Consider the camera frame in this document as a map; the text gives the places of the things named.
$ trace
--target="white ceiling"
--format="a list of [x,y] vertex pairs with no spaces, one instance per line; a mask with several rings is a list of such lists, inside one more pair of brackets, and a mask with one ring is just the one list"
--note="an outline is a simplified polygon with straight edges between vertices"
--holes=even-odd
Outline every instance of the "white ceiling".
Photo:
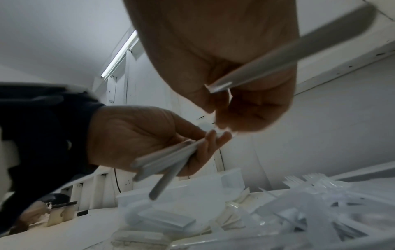
[[90,86],[130,28],[122,0],[1,0],[0,65]]

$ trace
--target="hand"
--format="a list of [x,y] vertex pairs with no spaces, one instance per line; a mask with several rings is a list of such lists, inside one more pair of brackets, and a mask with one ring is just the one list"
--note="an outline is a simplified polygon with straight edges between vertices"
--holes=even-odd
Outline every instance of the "hand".
[[257,131],[291,105],[296,67],[228,93],[205,87],[299,35],[295,0],[124,0],[141,42],[170,87],[220,128]]
[[130,164],[140,156],[187,139],[206,137],[179,176],[189,176],[203,167],[214,152],[227,143],[229,132],[216,138],[175,113],[158,107],[101,107],[89,124],[87,152],[90,164],[131,171]]

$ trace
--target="work surface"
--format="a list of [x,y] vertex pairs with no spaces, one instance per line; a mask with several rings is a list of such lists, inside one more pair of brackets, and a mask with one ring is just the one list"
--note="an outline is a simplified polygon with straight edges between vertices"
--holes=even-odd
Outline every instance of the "work surface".
[[[251,193],[243,202],[247,210],[269,202],[273,198],[262,192]],[[37,226],[26,232],[0,238],[1,250],[161,250],[165,246],[124,242],[113,246],[111,235],[118,229],[118,208],[89,210],[87,215],[68,222],[45,227]]]

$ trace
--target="light fixture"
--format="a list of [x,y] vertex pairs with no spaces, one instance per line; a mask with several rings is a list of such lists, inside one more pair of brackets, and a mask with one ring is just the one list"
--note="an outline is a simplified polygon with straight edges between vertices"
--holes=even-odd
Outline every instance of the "light fixture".
[[104,70],[102,73],[102,77],[104,79],[108,78],[109,74],[113,71],[113,69],[119,64],[119,62],[123,59],[123,56],[125,55],[126,51],[130,48],[132,45],[133,40],[137,36],[137,30],[133,31],[133,33],[130,35],[128,40],[125,42],[125,44],[122,46],[122,48],[118,51],[114,59],[110,62],[110,64],[107,66],[107,68]]

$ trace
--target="black cable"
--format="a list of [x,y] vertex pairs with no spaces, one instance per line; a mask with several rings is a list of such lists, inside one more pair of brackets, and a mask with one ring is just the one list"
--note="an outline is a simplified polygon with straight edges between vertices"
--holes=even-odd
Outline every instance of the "black cable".
[[116,181],[116,186],[118,187],[118,191],[119,191],[120,193],[122,193],[122,192],[121,192],[121,189],[119,188],[119,185],[118,185],[118,178],[116,177],[115,168],[114,168],[114,174],[115,174],[115,181]]

